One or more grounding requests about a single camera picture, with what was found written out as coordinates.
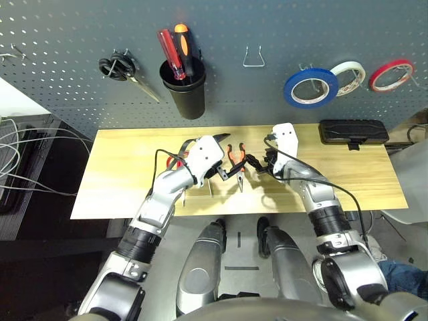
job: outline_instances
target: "red tape roll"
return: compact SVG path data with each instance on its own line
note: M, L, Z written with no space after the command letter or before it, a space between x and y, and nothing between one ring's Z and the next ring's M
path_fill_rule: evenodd
M396 82L389 84L387 86L378 87L376 86L376 81L386 72L388 72L391 69L397 68L397 67L403 67L403 68L409 68L411 72L406 72L406 74L403 75L400 79L398 79ZM374 72L374 74L370 77L370 87L375 92L389 92L391 90L394 90L398 86L404 84L407 80L410 79L410 75L413 74L415 71L415 68L413 67L413 64L408 59L397 59L392 62L387 63L386 65L383 65L380 67L377 71Z

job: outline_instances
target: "screwdriver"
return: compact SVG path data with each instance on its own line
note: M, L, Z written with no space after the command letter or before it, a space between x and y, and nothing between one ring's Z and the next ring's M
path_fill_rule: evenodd
M175 50L175 45L173 42L173 38L169 33L168 29L162 29L157 32L158 39L160 44L162 45L163 52L167 57L167 61L169 67L174 72L174 78L176 80L183 80L186 78L186 74L183 71L183 67L181 65L181 60L179 55L177 55L177 51Z
M174 32L179 55L185 67L186 75L191 77L195 72L193 71L193 56L189 40L189 28L187 28L184 23L179 23L178 25L175 25Z

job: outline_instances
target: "wooden table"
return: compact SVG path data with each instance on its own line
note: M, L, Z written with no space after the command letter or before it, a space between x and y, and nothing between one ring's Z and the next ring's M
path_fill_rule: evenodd
M263 137L272 132L269 126L230 126L198 128L150 128L99 130L80 185L72 219L112 219L134 217L150 188L154 151L163 148L178 152L189 138L228 132L221 142L223 150L232 144L236 155L240 142L247 153L263 163ZM298 157L317 168L330 182L348 189L361 208L402 209L406 200L387 152L382 145L363 145L360 151L349 151L346 145L324 145L317 124L294 125L299 139ZM158 155L158 174L165 169L167 156ZM224 168L231 168L227 155ZM176 203L176 216L223 215L240 213L304 212L297 194L267 174L258 175L246 166L243 193L232 177L211 179L213 197L208 185L186 192L185 207ZM352 199L336 191L345 211L355 210Z

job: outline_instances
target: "metal hook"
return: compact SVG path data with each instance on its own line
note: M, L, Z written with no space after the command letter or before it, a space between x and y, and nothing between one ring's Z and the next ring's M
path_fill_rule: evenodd
M13 55L12 53L0 53L1 63L5 62L5 57L18 58L18 56Z
M260 59L261 59L261 62L263 62L263 64L261 64L261 65L246 65L246 64L245 64L245 61L246 61L246 59L247 59L247 56L248 56L248 45L247 45L247 49L245 50L245 57L243 58L243 61L242 61L242 65L243 65L245 68L250 68L250 67L257 67L257 68L260 68L260 67L264 67L264 66L266 66L265 61L264 61L263 57L261 56L261 45L259 45L259 57L260 57Z
M21 50L19 50L14 43L11 43L11 48L12 48L12 50L19 52L19 54L21 55L21 60L24 60L27 57L27 55L24 54Z
M116 48L113 48L113 54L115 54L116 52L117 52ZM113 72L114 66L116 65L116 62L117 62L116 59L113 60L113 64L112 64L112 67L110 68L110 71L108 72L107 76L102 76L102 79L105 79L105 78L110 77L112 75L112 72Z
M354 74L354 76L355 76L355 80L358 82L358 84L360 85L360 87L361 87L362 89L366 90L367 92L370 92L370 90L368 90L368 88L364 88L364 87L362 86L362 82L360 81L360 78L359 78L359 76L356 74L355 70L353 70L353 69L352 69L352 73Z
M398 69L398 70L405 70L406 71L406 74L410 77L410 79L412 79L412 81L415 83L415 85L416 85L416 87L419 87L419 88L422 88L422 89L424 89L424 90L428 90L428 87L427 86L422 86L420 83L418 83L417 81L416 81L416 79L413 77L413 75L412 75L412 71L411 71L411 69L410 68L407 68L407 67L404 67L404 66L400 66L400 67L396 67L395 68L396 70Z
M303 67L303 66L302 66L302 64L299 64L299 68L300 68L300 70L306 70L306 69L308 69L308 67ZM310 80L310 83L311 83L311 85L312 85L312 88L313 88L316 92L320 92L320 90L315 86L315 82L314 82L314 80L313 80L313 79L311 79L311 80Z

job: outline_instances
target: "gray pegboard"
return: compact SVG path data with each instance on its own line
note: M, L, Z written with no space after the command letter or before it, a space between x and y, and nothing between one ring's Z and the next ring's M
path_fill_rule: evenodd
M158 69L158 29L185 22L207 68L206 112L179 116ZM428 85L428 2L384 1L64 1L12 0L0 7L0 53L11 43L29 59L8 59L0 76L82 133L148 128L317 122L374 118L392 128L428 107L428 92L407 82L394 92L361 88L313 110L286 104L285 81L299 64L330 69L360 62L368 77L381 65L410 59ZM264 68L257 62L262 46ZM128 82L103 80L98 59L128 48L160 104ZM368 77L364 81L367 87Z

